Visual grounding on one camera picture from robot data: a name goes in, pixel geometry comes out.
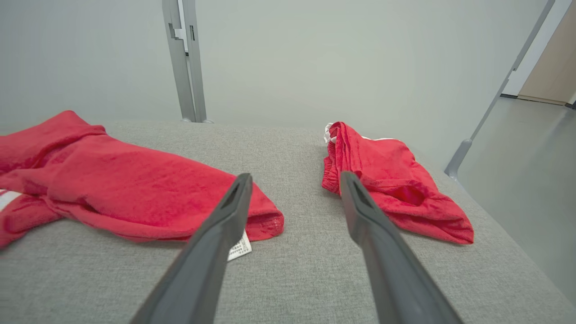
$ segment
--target black baseboard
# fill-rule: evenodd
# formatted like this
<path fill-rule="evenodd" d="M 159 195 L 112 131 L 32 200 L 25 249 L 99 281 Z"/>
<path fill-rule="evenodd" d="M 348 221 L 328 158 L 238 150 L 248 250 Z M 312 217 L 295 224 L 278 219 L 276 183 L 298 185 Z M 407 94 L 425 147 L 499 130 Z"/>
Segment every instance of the black baseboard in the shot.
<path fill-rule="evenodd" d="M 502 98 L 510 98 L 510 99 L 517 99 L 517 98 L 518 98 L 518 96 L 507 95 L 507 94 L 505 94 L 505 93 L 501 93 L 501 94 L 500 94 L 500 97 L 502 97 Z"/>

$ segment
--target white trim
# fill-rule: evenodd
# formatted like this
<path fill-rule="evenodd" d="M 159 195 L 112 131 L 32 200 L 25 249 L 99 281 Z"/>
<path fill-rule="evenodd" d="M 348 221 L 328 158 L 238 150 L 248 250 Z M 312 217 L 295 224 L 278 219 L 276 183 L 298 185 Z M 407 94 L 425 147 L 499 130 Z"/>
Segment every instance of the white trim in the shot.
<path fill-rule="evenodd" d="M 522 59 L 522 62 L 520 62 L 516 71 L 512 71 L 510 74 L 508 78 L 509 81 L 502 93 L 512 96 L 517 96 L 520 93 L 520 90 L 536 66 L 536 63 L 540 59 L 546 45 L 548 45 L 550 38 L 552 38 L 552 35 L 556 31 L 564 14 L 568 11 L 571 3 L 572 0 L 556 0 L 554 2 L 548 16 L 546 16 L 546 19 L 542 23 L 542 27 L 540 27 L 538 34 L 536 34 L 532 45 L 530 45 L 530 48 Z"/>

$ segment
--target red cloth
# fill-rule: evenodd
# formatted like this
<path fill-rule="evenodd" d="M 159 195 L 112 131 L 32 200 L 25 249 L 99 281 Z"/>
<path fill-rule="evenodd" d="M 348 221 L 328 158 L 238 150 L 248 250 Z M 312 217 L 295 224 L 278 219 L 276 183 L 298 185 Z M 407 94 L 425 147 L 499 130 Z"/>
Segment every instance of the red cloth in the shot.
<path fill-rule="evenodd" d="M 472 244 L 472 225 L 458 205 L 441 194 L 430 174 L 399 140 L 369 140 L 352 127 L 334 123 L 329 129 L 322 186 L 340 194 L 340 173 L 354 172 L 396 226 L 460 244 Z"/>
<path fill-rule="evenodd" d="M 25 193 L 0 212 L 0 246 L 68 217 L 135 242 L 187 240 L 236 177 L 108 136 L 72 111 L 0 138 L 0 188 Z M 284 216 L 253 185 L 250 240 L 282 233 Z"/>

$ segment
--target clothing tag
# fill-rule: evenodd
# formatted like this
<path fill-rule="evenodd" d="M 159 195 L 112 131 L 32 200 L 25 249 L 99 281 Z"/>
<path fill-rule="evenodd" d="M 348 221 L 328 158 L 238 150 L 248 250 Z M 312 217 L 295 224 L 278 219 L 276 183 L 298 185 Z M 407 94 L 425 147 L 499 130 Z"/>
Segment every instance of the clothing tag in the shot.
<path fill-rule="evenodd" d="M 250 252 L 252 252 L 252 246 L 250 246 L 248 235 L 246 235 L 246 231 L 244 231 L 242 238 L 230 249 L 230 253 L 228 254 L 228 261 L 234 260 Z"/>
<path fill-rule="evenodd" d="M 0 210 L 4 209 L 8 204 L 18 198 L 21 193 L 17 193 L 15 191 L 8 191 L 5 189 L 0 189 Z"/>

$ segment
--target folded red clothing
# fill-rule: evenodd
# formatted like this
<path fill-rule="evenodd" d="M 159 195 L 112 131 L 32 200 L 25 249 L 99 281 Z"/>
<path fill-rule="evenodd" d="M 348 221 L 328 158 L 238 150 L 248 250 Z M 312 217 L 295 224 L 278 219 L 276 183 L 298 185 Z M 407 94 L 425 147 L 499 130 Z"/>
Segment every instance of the folded red clothing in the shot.
<path fill-rule="evenodd" d="M 118 141 L 72 111 L 0 138 L 0 188 L 24 193 L 0 212 L 0 246 L 31 228 L 78 220 L 135 242 L 187 240 L 235 176 Z M 250 240 L 282 233 L 284 216 L 253 185 Z"/>
<path fill-rule="evenodd" d="M 464 211 L 438 191 L 404 143 L 363 138 L 342 122 L 332 124 L 327 135 L 325 189 L 340 194 L 340 173 L 354 172 L 396 226 L 449 242 L 474 242 L 474 230 Z"/>

